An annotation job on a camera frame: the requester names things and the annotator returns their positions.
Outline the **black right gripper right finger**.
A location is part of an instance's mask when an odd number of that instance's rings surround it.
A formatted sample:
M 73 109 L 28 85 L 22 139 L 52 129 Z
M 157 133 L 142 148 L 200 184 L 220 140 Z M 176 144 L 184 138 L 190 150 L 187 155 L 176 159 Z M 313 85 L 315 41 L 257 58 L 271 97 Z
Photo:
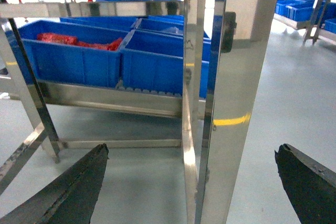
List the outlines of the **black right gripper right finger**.
M 275 152 L 283 188 L 301 223 L 335 223 L 335 172 L 289 144 Z

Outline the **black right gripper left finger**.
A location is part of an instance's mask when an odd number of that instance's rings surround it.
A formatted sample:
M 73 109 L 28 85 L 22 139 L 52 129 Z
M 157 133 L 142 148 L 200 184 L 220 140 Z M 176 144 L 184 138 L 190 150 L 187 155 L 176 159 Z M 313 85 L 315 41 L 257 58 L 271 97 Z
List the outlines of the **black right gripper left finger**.
M 90 223 L 104 179 L 109 150 L 99 144 L 1 223 Z

